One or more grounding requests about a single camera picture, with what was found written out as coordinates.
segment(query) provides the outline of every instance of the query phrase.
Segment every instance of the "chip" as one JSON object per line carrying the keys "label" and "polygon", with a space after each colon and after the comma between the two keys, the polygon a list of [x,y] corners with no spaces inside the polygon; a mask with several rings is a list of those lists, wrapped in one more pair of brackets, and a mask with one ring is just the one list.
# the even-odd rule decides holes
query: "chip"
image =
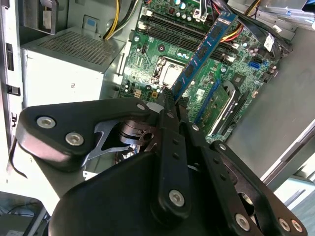
{"label": "chip", "polygon": [[241,75],[241,74],[238,74],[236,73],[232,79],[232,82],[234,85],[236,85],[237,87],[240,87],[244,80],[246,79],[246,76],[245,75]]}

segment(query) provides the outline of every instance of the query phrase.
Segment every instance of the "black cable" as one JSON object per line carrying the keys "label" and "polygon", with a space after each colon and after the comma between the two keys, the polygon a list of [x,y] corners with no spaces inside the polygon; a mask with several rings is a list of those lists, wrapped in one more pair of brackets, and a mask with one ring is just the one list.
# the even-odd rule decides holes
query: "black cable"
{"label": "black cable", "polygon": [[38,203],[27,203],[27,204],[23,204],[23,205],[17,205],[14,208],[12,208],[11,210],[9,210],[6,214],[10,214],[10,212],[20,208],[20,207],[26,207],[26,206],[31,206],[31,205],[36,205]]}
{"label": "black cable", "polygon": [[17,143],[17,140],[14,137],[11,149],[9,151],[9,164],[11,165],[11,167],[13,168],[13,170],[16,173],[18,173],[19,175],[21,175],[24,178],[27,178],[27,176],[24,173],[20,172],[18,169],[16,169],[14,164],[13,164],[13,157],[14,157],[14,151],[15,151],[16,143]]}

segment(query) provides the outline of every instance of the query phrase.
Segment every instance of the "black plastic bracket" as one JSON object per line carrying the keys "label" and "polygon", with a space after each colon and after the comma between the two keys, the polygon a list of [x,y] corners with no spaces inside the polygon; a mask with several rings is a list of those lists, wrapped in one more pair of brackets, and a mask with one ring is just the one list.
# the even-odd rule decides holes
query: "black plastic bracket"
{"label": "black plastic bracket", "polygon": [[[237,177],[235,189],[246,194],[253,203],[255,218],[264,235],[300,235],[307,231],[301,221],[273,194],[273,192],[245,165],[245,163],[224,143],[215,141],[211,149],[218,152],[229,172]],[[289,232],[282,224],[287,223]],[[297,231],[293,223],[301,226]]]}
{"label": "black plastic bracket", "polygon": [[[137,98],[34,106],[24,109],[16,131],[18,144],[26,152],[45,160],[62,171],[80,169],[94,149],[95,126],[100,122],[145,121],[150,109]],[[52,128],[42,128],[37,120],[49,117]],[[70,145],[65,137],[75,132],[84,138],[79,146]]]}

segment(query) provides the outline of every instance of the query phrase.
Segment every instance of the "metal bolt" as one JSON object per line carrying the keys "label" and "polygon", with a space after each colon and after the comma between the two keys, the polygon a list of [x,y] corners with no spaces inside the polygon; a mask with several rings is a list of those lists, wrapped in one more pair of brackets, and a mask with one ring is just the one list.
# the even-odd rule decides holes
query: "metal bolt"
{"label": "metal bolt", "polygon": [[287,223],[285,220],[279,218],[279,223],[280,223],[280,225],[282,226],[282,228],[283,228],[285,231],[288,231],[288,232],[291,231],[290,226],[288,225],[288,223]]}
{"label": "metal bolt", "polygon": [[56,126],[56,122],[50,117],[40,117],[37,119],[36,123],[39,127],[44,129],[51,129]]}
{"label": "metal bolt", "polygon": [[226,67],[222,66],[220,70],[222,73],[224,73],[224,72],[226,72]]}
{"label": "metal bolt", "polygon": [[245,231],[249,231],[251,229],[248,220],[241,214],[235,215],[236,223]]}
{"label": "metal bolt", "polygon": [[303,232],[303,229],[302,229],[302,227],[300,226],[300,224],[299,223],[297,223],[295,220],[291,220],[291,222],[292,222],[292,224],[293,224],[293,226],[295,227],[295,229],[298,231],[298,232]]}
{"label": "metal bolt", "polygon": [[196,130],[196,131],[198,131],[198,130],[199,130],[198,126],[197,126],[197,125],[195,125],[195,124],[193,124],[193,125],[192,125],[192,128],[193,128],[194,130]]}
{"label": "metal bolt", "polygon": [[166,114],[167,114],[169,117],[174,118],[174,116],[173,116],[173,114],[172,114],[172,113],[167,112]]}
{"label": "metal bolt", "polygon": [[82,135],[74,132],[68,133],[65,136],[65,140],[72,146],[80,146],[84,142]]}
{"label": "metal bolt", "polygon": [[169,199],[174,203],[175,206],[177,207],[182,207],[185,203],[184,196],[182,193],[176,189],[172,189],[169,192]]}
{"label": "metal bolt", "polygon": [[226,146],[224,146],[223,144],[219,144],[219,147],[224,151],[226,150]]}
{"label": "metal bolt", "polygon": [[144,106],[142,106],[141,104],[138,104],[137,107],[141,110],[145,110]]}

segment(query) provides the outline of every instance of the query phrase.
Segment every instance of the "circuit component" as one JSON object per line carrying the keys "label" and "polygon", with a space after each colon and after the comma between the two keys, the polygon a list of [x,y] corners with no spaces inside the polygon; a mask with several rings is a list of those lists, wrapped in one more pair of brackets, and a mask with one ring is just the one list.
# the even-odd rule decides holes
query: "circuit component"
{"label": "circuit component", "polygon": [[157,98],[158,97],[158,93],[157,92],[152,92],[152,98]]}
{"label": "circuit component", "polygon": [[168,57],[159,58],[152,75],[152,84],[159,84],[171,88],[184,66],[184,63]]}
{"label": "circuit component", "polygon": [[139,98],[141,96],[141,90],[136,89],[135,92],[134,92],[134,96]]}
{"label": "circuit component", "polygon": [[240,87],[244,80],[246,79],[246,76],[245,75],[241,75],[239,73],[236,73],[233,78],[232,78],[232,82],[234,85],[236,85],[237,87]]}

